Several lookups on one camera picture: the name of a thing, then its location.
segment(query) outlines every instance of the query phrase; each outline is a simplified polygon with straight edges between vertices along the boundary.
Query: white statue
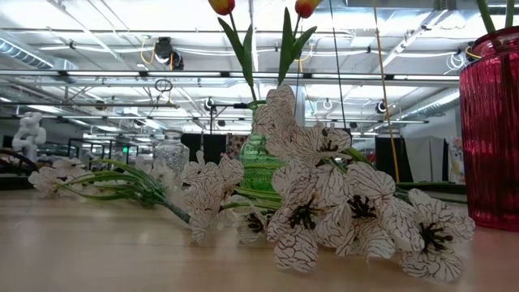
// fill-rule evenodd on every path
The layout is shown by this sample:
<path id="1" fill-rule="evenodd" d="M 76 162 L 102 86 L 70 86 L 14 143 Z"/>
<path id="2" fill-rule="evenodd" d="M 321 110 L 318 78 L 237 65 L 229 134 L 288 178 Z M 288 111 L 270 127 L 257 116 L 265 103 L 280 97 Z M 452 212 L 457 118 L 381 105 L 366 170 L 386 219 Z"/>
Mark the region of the white statue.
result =
<path id="1" fill-rule="evenodd" d="M 19 129 L 13 137 L 12 147 L 15 151 L 24 150 L 25 156 L 31 161 L 36 161 L 37 145 L 44 144 L 47 140 L 47 132 L 40 127 L 43 118 L 41 113 L 25 113 L 19 121 Z"/>

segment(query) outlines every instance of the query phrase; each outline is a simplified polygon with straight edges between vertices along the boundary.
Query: pink ribbed vase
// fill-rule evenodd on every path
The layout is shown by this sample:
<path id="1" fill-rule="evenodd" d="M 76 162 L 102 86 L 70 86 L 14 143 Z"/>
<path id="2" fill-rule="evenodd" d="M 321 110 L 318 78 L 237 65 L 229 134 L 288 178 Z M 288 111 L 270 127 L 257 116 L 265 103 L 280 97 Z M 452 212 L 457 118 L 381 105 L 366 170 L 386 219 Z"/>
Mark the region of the pink ribbed vase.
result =
<path id="1" fill-rule="evenodd" d="M 519 28 L 477 39 L 460 77 L 469 215 L 519 231 Z"/>

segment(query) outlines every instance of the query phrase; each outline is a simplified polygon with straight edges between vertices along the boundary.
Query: vase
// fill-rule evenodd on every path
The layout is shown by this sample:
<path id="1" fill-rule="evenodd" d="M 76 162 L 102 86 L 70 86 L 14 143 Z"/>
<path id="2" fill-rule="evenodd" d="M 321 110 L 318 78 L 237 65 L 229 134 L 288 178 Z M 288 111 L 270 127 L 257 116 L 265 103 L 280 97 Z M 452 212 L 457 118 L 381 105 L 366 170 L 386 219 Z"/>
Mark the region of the vase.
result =
<path id="1" fill-rule="evenodd" d="M 481 58 L 460 76 L 469 215 L 519 231 L 519 28 L 477 39 Z"/>
<path id="2" fill-rule="evenodd" d="M 265 148 L 267 139 L 265 136 L 252 133 L 243 144 L 240 161 L 245 173 L 240 182 L 241 187 L 256 191 L 274 191 L 271 183 L 272 176 L 283 166 L 283 163 L 268 154 Z"/>
<path id="3" fill-rule="evenodd" d="M 168 182 L 171 187 L 180 188 L 182 180 L 180 174 L 184 170 L 184 165 L 189 162 L 189 148 L 180 142 L 181 131 L 164 131 L 165 140 L 158 144 L 153 150 L 153 164 L 165 162 L 168 168 L 168 178 L 173 182 Z"/>

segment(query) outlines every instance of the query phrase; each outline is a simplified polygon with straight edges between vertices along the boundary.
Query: tulip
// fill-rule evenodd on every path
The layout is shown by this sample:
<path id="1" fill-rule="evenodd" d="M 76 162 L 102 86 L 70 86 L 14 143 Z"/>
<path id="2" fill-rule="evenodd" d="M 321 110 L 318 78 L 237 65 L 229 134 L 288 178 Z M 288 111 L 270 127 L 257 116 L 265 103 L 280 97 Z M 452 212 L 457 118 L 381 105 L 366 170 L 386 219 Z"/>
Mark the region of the tulip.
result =
<path id="1" fill-rule="evenodd" d="M 295 3 L 295 11 L 299 17 L 307 19 L 314 13 L 319 3 L 320 0 L 297 0 Z"/>
<path id="2" fill-rule="evenodd" d="M 209 4 L 219 15 L 228 15 L 234 9 L 234 0 L 209 0 Z"/>

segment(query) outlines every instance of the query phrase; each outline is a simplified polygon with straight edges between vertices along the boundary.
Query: wooden table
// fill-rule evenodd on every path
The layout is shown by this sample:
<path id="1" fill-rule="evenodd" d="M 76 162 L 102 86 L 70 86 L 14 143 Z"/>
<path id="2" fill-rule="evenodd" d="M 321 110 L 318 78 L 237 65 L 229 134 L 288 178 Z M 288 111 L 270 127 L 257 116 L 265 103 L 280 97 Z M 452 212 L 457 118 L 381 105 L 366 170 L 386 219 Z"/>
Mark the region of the wooden table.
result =
<path id="1" fill-rule="evenodd" d="M 206 247 L 169 213 L 127 202 L 37 200 L 0 192 L 0 291 L 517 291 L 519 233 L 477 228 L 459 247 L 454 283 L 406 276 L 388 260 L 337 258 L 320 250 L 310 274 L 275 268 L 272 245 L 238 243 L 234 229 Z"/>

